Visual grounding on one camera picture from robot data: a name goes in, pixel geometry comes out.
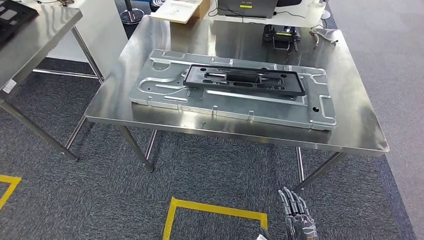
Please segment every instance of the robotic hand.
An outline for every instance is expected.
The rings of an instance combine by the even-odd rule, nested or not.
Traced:
[[[287,187],[278,191],[284,207],[285,223],[289,240],[318,240],[315,221],[309,214],[305,201]],[[274,240],[269,232],[261,228],[267,240]]]

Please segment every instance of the yellow floor tape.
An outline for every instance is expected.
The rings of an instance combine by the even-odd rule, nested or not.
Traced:
[[[21,181],[20,177],[17,176],[6,176],[0,174],[0,182],[10,184],[9,187],[4,192],[3,196],[0,198],[0,210],[2,209],[5,202],[11,196],[12,192],[15,190],[18,183]]]
[[[225,207],[225,206],[210,205],[210,204],[199,203],[194,201],[180,200],[180,199],[176,199],[175,197],[172,197],[171,203],[169,204],[168,216],[166,217],[166,221],[165,221],[165,228],[163,229],[163,238],[162,238],[163,240],[170,239],[171,228],[174,222],[175,211],[177,207],[210,212],[215,214],[230,215],[230,216],[235,216],[240,218],[255,219],[260,221],[261,227],[268,229],[268,216],[266,213],[236,209],[236,208]]]

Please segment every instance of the table top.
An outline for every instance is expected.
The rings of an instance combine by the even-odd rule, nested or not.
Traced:
[[[0,49],[0,90],[10,79],[20,82],[47,56],[83,15],[58,3],[28,3],[39,16]]]
[[[106,77],[85,115],[104,124],[220,136],[301,148],[381,156],[389,151],[367,92],[340,30],[318,29],[338,40],[336,46],[315,40],[309,28],[298,28],[298,52],[262,43],[264,25],[197,20],[188,24],[145,16]],[[154,49],[322,68],[333,98],[337,127],[320,131],[132,103],[129,92]]]

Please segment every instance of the aluminum plate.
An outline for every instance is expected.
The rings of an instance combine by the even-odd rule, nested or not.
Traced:
[[[303,82],[306,95],[247,94],[184,86],[192,64],[294,71]],[[141,105],[305,129],[331,130],[337,125],[326,71],[312,67],[154,50],[129,98]]]

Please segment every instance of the sticker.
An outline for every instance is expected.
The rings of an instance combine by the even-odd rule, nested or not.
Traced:
[[[6,86],[3,87],[3,91],[5,91],[7,94],[10,94],[12,89],[16,86],[16,82],[13,79],[10,79]]]
[[[285,32],[276,32],[277,35],[283,35],[283,36],[291,36],[291,33],[285,33]]]
[[[18,14],[17,12],[8,9],[7,11],[5,11],[2,15],[0,15],[0,19],[4,19],[4,20],[10,20],[11,18],[13,18],[16,14]]]

